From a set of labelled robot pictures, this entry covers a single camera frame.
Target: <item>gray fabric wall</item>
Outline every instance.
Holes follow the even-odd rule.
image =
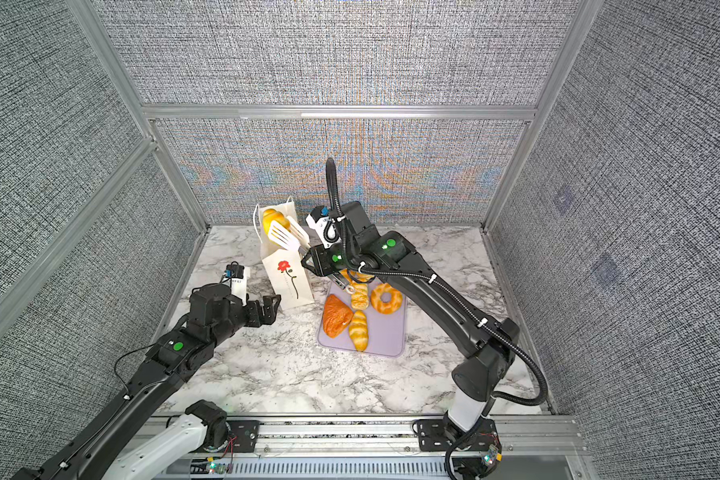
[[[609,0],[492,232],[603,478],[720,478],[720,2]]]
[[[0,296],[140,139],[62,0],[0,0]]]
[[[115,360],[149,343],[195,238],[150,156],[0,341],[0,478],[42,464],[112,399]]]
[[[290,195],[304,218],[328,203],[326,158],[344,201],[382,223],[477,223],[512,158],[519,120],[171,120],[157,127],[213,224],[250,224]]]
[[[536,104],[576,0],[94,0],[147,102]]]

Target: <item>paper bag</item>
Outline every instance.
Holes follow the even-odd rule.
[[[298,252],[291,252],[281,248],[279,245],[270,241],[264,232],[263,212],[268,208],[277,210],[285,216],[290,216],[294,220],[296,216],[296,206],[292,198],[288,198],[284,204],[256,206],[253,214],[253,223],[256,233],[261,241],[261,258],[264,269],[272,283],[275,293],[282,297],[280,307],[284,310],[295,306],[307,305],[314,303],[315,298],[312,296],[312,287],[309,285],[307,272],[302,266],[302,258]]]

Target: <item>white rope handle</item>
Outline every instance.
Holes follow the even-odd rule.
[[[258,213],[259,213],[259,204],[256,204],[256,206],[253,207],[253,229],[256,230],[256,236],[259,237],[259,243],[263,244],[264,241],[262,240],[262,236],[259,233],[259,227],[256,226],[256,218],[258,217],[258,215],[257,215]]]

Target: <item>tray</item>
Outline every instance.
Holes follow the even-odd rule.
[[[379,279],[374,279],[368,285],[368,295],[370,296],[373,289],[381,284],[382,282]],[[328,294],[336,295],[339,300],[352,308],[352,296],[335,283],[331,283]],[[335,339],[329,337],[322,329],[322,315],[320,315],[320,321],[317,324],[317,343],[329,349],[367,353],[388,358],[398,357],[405,350],[405,310],[407,304],[408,298],[403,295],[403,304],[397,312],[389,315],[377,312],[373,305],[368,304],[368,308],[363,311],[368,318],[368,348],[364,352],[355,350],[355,344],[349,338],[349,327],[339,333]]]

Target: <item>white marble surface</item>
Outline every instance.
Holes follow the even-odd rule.
[[[504,301],[477,228],[400,226],[396,230],[467,300],[504,318]],[[253,228],[217,226],[171,325],[189,311],[190,290],[218,282],[224,266],[233,260],[252,269],[248,283],[252,299],[273,293]],[[405,351],[396,359],[321,347],[316,331],[328,280],[309,275],[315,303],[281,310],[273,326],[241,329],[216,348],[213,358],[161,410],[183,410],[202,398],[228,412],[441,413],[448,409],[455,389],[451,370],[464,358],[429,316],[408,302]],[[498,389],[534,394],[528,370],[519,361]],[[491,413],[527,415],[541,410],[498,399]]]

